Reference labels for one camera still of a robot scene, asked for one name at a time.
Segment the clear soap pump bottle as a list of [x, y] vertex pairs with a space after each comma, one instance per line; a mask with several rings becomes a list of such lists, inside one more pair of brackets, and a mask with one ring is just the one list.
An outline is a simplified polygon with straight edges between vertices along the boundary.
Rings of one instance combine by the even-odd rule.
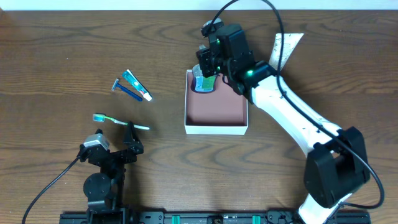
[[215, 91], [216, 75], [208, 78], [204, 77], [199, 64], [192, 68], [192, 75], [192, 91], [196, 93], [211, 93]]

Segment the white lotion tube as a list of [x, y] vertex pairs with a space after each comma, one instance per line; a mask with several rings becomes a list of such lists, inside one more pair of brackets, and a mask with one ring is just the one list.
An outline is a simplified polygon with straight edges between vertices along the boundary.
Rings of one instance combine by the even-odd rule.
[[[284, 44], [283, 44], [283, 53], [280, 69], [282, 70], [294, 51], [295, 47], [299, 43], [300, 39], [304, 36], [304, 33], [288, 33], [284, 34]], [[269, 59], [269, 65], [277, 70], [277, 66], [279, 63], [280, 57], [280, 47], [282, 43], [282, 35], [281, 33], [277, 33], [274, 39], [274, 46], [271, 52], [271, 56]]]

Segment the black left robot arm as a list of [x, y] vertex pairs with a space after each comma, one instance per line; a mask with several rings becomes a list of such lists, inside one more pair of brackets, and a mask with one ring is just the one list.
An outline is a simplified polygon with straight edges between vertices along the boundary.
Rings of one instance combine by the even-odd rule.
[[144, 146], [136, 134], [134, 124], [128, 122], [124, 133], [122, 151], [111, 152], [109, 142], [101, 129], [88, 136], [80, 145], [78, 157], [98, 166], [100, 171], [90, 175], [83, 184], [88, 199], [88, 208], [93, 212], [117, 210], [123, 206], [123, 188], [126, 164], [137, 161], [137, 155], [144, 152]]

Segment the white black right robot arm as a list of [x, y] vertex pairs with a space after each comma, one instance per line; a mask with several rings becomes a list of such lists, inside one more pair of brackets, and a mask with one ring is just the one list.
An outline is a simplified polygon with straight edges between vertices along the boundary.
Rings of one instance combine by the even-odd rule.
[[276, 75], [302, 38], [276, 34], [271, 58], [257, 61], [242, 27], [208, 21], [201, 33], [209, 46], [197, 58], [208, 78], [223, 74], [238, 95], [265, 111], [294, 139], [306, 157], [304, 184], [308, 196], [298, 210], [304, 223], [326, 223], [343, 202], [370, 179], [363, 135], [341, 129], [311, 109]]

